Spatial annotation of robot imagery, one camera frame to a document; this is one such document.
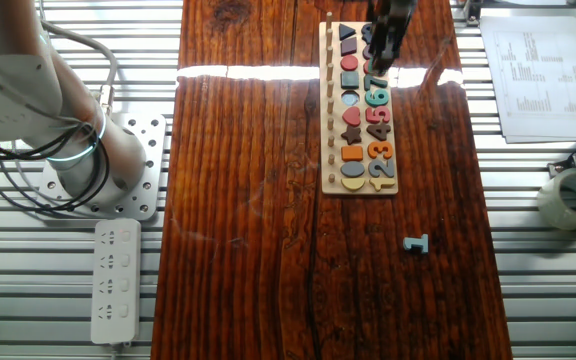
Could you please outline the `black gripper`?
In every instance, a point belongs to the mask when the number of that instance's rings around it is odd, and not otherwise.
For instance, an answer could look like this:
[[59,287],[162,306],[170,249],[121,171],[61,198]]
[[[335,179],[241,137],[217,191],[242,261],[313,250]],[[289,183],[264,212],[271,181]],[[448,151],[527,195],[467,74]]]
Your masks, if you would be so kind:
[[382,72],[387,72],[397,59],[412,15],[416,0],[370,1],[367,19],[371,22],[371,44],[369,48],[369,73],[380,74],[379,57],[382,52]]

